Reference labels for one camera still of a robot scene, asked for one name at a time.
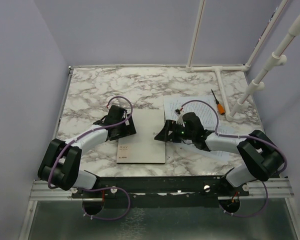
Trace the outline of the grey black file folder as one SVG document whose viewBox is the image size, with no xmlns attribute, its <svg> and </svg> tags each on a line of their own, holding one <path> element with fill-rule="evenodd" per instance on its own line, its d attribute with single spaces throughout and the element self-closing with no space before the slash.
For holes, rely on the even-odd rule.
<svg viewBox="0 0 300 240">
<path fill-rule="evenodd" d="M 117 164 L 165 164 L 165 143 L 154 140 L 165 123 L 161 109 L 134 109 L 136 134 L 118 140 Z"/>
</svg>

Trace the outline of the printed paper sheet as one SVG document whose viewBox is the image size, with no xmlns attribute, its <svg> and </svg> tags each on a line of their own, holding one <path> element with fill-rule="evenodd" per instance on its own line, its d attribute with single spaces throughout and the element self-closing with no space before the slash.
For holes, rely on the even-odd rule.
<svg viewBox="0 0 300 240">
<path fill-rule="evenodd" d="M 204 157 L 209 157 L 219 162 L 229 162 L 230 153 L 238 154 L 238 150 L 235 148 L 235 144 L 238 144 L 239 139 L 225 137 L 221 143 L 216 142 L 217 137 L 212 138 L 212 143 L 208 142 L 208 147 L 212 147 L 211 151 L 200 150 L 190 141 L 185 140 L 179 144 L 179 147 L 186 151 L 190 151 Z"/>
<path fill-rule="evenodd" d="M 175 113 L 176 109 L 180 109 L 181 105 L 191 100 L 199 100 L 208 103 L 217 112 L 215 98 L 212 95 L 206 96 L 165 96 L 163 98 L 164 114 L 166 120 L 178 119 Z M 217 123 L 215 113 L 206 104 L 201 102 L 190 102 L 183 108 L 184 113 L 194 112 L 200 119 L 205 129 L 214 130 Z"/>
</svg>

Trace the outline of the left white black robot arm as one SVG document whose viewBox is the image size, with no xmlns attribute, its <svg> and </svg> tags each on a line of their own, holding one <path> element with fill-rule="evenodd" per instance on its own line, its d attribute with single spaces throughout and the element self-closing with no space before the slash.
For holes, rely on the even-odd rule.
<svg viewBox="0 0 300 240">
<path fill-rule="evenodd" d="M 85 132 L 67 140 L 53 139 L 38 169 L 38 177 L 50 183 L 52 188 L 65 191 L 83 189 L 87 196 L 96 197 L 101 190 L 97 176 L 80 170 L 81 158 L 97 145 L 135 135 L 131 113 L 112 105 L 107 115 L 97 120 Z"/>
</svg>

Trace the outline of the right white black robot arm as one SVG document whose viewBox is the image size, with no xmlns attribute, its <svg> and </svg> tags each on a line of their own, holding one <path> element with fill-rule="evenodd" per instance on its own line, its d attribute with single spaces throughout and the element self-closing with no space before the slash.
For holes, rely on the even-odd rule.
<svg viewBox="0 0 300 240">
<path fill-rule="evenodd" d="M 189 112 L 182 116 L 183 123 L 166 120 L 162 130 L 154 137 L 156 141 L 181 143 L 189 140 L 201 151 L 222 151 L 240 155 L 243 163 L 223 177 L 219 189 L 230 196 L 244 183 L 259 180 L 267 181 L 285 164 L 282 154 L 260 130 L 254 130 L 243 138 L 226 137 L 203 127 L 199 117 Z"/>
</svg>

